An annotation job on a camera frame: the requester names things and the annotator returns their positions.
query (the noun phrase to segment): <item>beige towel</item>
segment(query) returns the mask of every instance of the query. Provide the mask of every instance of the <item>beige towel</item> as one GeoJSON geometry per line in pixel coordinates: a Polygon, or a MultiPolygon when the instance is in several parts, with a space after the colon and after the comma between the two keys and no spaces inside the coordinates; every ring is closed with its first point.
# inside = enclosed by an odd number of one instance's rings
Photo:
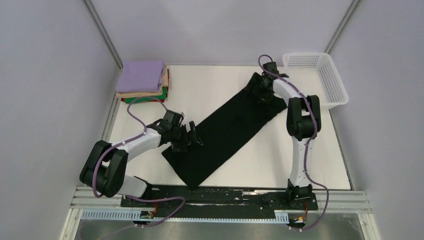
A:
{"type": "Polygon", "coordinates": [[[116,96],[120,99],[130,99],[130,98],[139,98],[139,97],[147,97],[147,96],[160,96],[164,94],[164,87],[169,86],[169,70],[167,65],[165,65],[165,71],[163,71],[162,75],[162,85],[160,86],[160,90],[158,92],[117,92],[116,96]]]}

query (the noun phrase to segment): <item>plastic basket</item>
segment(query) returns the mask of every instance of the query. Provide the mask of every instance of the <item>plastic basket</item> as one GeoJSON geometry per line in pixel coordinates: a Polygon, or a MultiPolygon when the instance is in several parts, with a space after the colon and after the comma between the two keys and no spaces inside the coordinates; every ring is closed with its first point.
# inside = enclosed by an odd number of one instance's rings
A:
{"type": "Polygon", "coordinates": [[[295,52],[282,56],[290,81],[305,95],[317,95],[322,108],[348,103],[349,97],[330,55],[295,52]]]}

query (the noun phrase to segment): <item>white tabletop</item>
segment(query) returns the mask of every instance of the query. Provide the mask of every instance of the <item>white tabletop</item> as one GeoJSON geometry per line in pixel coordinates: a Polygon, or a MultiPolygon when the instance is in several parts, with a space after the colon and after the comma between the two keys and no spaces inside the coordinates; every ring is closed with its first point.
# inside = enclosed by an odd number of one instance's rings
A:
{"type": "MultiPolygon", "coordinates": [[[[245,87],[253,72],[262,72],[256,66],[210,65],[170,65],[169,71],[170,86],[165,105],[172,111],[184,112],[183,124],[189,121],[199,124],[245,87]]],[[[284,73],[284,68],[279,68],[279,71],[284,73]]],[[[127,106],[124,102],[120,103],[110,142],[132,137],[143,130],[143,126],[127,114],[127,106]]],[[[165,110],[158,102],[144,102],[132,105],[131,112],[150,124],[162,118],[165,110]]],[[[286,129],[286,117],[286,110],[274,117],[201,186],[287,187],[293,150],[292,138],[286,129]]],[[[321,109],[321,124],[312,150],[309,173],[312,179],[329,189],[350,189],[333,123],[326,109],[321,109]]],[[[151,184],[184,185],[161,155],[168,146],[166,144],[137,156],[128,163],[126,174],[143,178],[151,184]]]]}

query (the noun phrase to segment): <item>gray floor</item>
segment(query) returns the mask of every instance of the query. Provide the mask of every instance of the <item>gray floor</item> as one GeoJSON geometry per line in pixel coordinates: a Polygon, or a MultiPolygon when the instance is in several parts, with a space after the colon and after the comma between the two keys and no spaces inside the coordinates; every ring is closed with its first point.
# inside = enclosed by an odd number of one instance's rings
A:
{"type": "MultiPolygon", "coordinates": [[[[312,224],[317,214],[309,214],[312,224]]],[[[132,225],[129,221],[86,220],[81,222],[80,239],[98,240],[132,225]]],[[[295,232],[285,224],[164,222],[152,228],[131,228],[108,240],[364,240],[356,214],[326,214],[319,225],[309,231],[295,232]]]]}

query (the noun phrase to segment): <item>black cloth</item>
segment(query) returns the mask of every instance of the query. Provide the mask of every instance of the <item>black cloth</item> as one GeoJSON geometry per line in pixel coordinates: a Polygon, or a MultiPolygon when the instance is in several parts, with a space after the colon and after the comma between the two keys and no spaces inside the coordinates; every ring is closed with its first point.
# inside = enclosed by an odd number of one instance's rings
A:
{"type": "Polygon", "coordinates": [[[186,153],[172,153],[168,147],[162,155],[184,183],[195,189],[286,108],[281,98],[274,96],[265,104],[251,91],[241,90],[196,126],[203,146],[189,146],[186,153]]]}

